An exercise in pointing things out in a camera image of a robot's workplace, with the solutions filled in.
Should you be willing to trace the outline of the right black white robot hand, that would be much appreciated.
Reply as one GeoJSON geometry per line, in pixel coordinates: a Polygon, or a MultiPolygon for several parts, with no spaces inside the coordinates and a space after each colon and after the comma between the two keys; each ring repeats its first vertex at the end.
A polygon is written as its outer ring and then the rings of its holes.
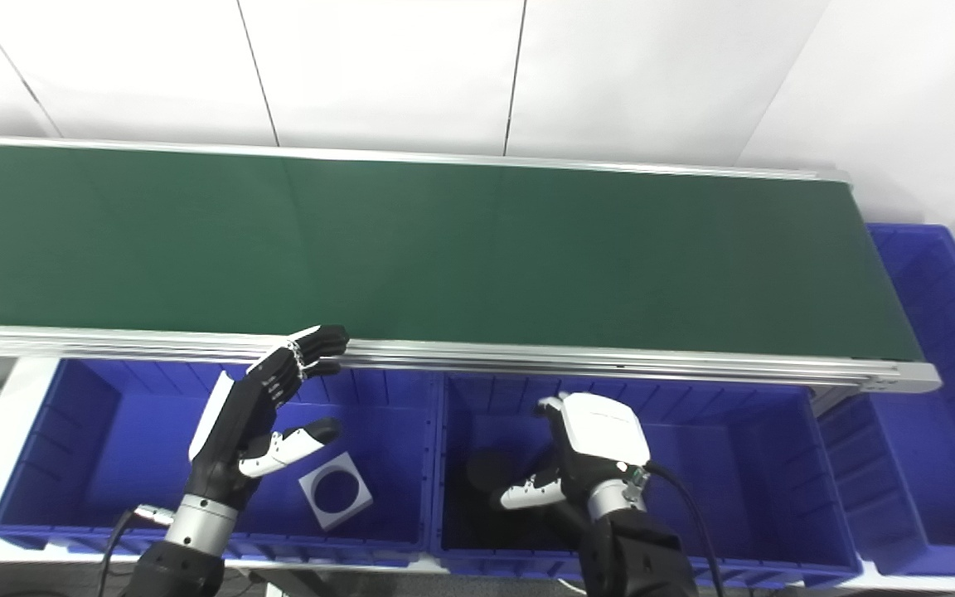
{"type": "Polygon", "coordinates": [[[561,393],[541,398],[535,413],[550,425],[554,463],[493,493],[493,507],[511,511],[568,502],[592,522],[622,510],[647,510],[651,450],[629,405],[594,393],[561,393]]]}

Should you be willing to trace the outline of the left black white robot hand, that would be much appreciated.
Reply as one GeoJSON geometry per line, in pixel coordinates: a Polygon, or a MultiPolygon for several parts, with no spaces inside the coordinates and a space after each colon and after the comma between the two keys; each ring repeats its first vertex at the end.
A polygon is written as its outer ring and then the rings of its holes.
{"type": "Polygon", "coordinates": [[[340,437],[340,420],[322,417],[274,430],[278,411],[308,379],[341,370],[349,335],[342,325],[319,325],[286,337],[247,367],[217,379],[191,442],[189,498],[245,509],[260,480],[340,437]]]}

